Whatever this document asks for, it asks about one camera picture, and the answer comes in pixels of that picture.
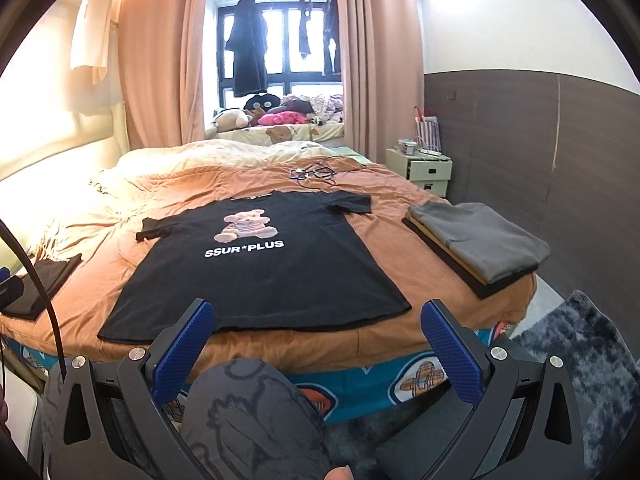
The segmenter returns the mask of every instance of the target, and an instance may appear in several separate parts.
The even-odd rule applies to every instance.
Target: black hanging coat
[[[234,53],[234,97],[267,91],[267,21],[255,0],[240,0],[225,50]]]

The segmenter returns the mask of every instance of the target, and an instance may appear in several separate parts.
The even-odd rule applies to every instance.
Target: drawer
[[[452,166],[450,160],[412,160],[409,180],[449,180]]]
[[[448,180],[412,180],[412,182],[420,189],[424,189],[432,195],[439,196],[441,198],[447,195]]]

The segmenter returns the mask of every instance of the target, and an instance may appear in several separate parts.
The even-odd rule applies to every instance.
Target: nightstand
[[[424,160],[419,155],[403,155],[398,150],[388,148],[385,166],[421,189],[444,198],[447,194],[447,184],[451,179],[453,162]]]

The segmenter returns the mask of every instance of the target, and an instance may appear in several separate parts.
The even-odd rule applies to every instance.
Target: folded dark clothing
[[[81,261],[81,254],[77,254],[69,260],[60,262],[39,260],[33,267],[36,269],[47,294],[52,297],[60,290],[60,287]],[[22,297],[9,305],[2,313],[11,317],[35,321],[46,307],[31,278],[25,276],[23,282],[24,292]]]
[[[539,266],[549,246],[481,203],[429,201],[409,213],[487,283]]]
[[[507,288],[512,283],[517,282],[523,276],[535,272],[538,270],[538,266],[527,267],[526,269],[522,269],[519,272],[514,272],[509,276],[505,276],[500,280],[493,283],[483,283],[480,282],[474,275],[472,275],[468,270],[465,269],[458,261],[453,259],[451,254],[447,253],[439,244],[437,244],[434,240],[425,235],[414,223],[412,223],[408,218],[403,218],[402,223],[406,225],[411,231],[416,233],[420,239],[426,243],[430,249],[436,253],[436,256],[439,257],[443,262],[445,262],[453,272],[455,272],[463,282],[471,289],[471,291],[481,300],[484,298],[488,298],[489,296],[494,295],[496,292],[500,292],[504,288]]]

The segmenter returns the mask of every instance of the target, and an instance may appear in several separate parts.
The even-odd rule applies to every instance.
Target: window
[[[268,92],[278,97],[287,94],[317,95],[341,94],[339,75],[323,75],[324,69],[324,4],[314,3],[306,35],[311,53],[300,55],[301,11],[298,2],[258,4],[267,22],[267,53],[264,62],[269,74]],[[218,75],[220,104],[224,108],[242,108],[247,97],[236,98],[233,92],[234,53],[224,50],[234,24],[233,7],[218,10]],[[335,42],[329,41],[329,53],[334,57]]]

